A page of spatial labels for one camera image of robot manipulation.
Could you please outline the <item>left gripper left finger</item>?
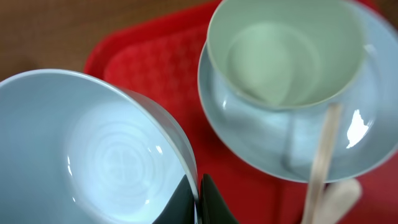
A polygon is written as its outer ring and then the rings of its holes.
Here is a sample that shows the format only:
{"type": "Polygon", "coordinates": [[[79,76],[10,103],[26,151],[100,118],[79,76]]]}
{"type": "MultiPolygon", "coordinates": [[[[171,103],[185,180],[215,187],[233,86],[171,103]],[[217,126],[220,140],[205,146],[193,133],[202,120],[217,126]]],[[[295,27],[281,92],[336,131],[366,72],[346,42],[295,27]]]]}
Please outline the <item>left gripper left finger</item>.
{"type": "Polygon", "coordinates": [[[194,224],[195,201],[185,175],[153,224],[194,224]]]}

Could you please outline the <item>light blue bowl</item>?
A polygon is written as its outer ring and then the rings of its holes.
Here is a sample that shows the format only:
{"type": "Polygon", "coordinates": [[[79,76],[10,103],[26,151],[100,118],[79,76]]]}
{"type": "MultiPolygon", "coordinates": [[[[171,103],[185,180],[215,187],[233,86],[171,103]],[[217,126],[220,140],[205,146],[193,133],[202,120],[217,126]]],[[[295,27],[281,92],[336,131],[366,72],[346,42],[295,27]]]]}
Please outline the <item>light blue bowl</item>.
{"type": "Polygon", "coordinates": [[[153,223],[197,165],[175,118],[135,91],[61,69],[1,82],[2,223],[153,223]]]}

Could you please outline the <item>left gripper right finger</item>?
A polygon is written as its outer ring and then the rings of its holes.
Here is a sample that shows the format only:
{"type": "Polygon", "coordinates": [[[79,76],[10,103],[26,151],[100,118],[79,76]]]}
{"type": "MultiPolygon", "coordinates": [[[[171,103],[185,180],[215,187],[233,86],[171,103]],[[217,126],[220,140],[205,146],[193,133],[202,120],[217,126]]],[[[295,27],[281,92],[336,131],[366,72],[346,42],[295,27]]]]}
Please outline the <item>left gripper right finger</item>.
{"type": "Polygon", "coordinates": [[[238,224],[209,174],[203,174],[200,186],[202,224],[238,224]]]}

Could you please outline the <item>mint green bowl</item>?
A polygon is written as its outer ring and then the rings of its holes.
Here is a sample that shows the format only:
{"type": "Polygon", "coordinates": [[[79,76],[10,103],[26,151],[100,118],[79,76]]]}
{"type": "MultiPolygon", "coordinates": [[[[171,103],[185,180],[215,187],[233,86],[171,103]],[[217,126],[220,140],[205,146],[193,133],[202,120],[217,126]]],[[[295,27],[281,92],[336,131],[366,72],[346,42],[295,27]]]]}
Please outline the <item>mint green bowl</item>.
{"type": "Polygon", "coordinates": [[[211,17],[206,48],[238,96],[283,110],[343,92],[362,67],[365,40],[348,1],[225,0],[211,17]]]}

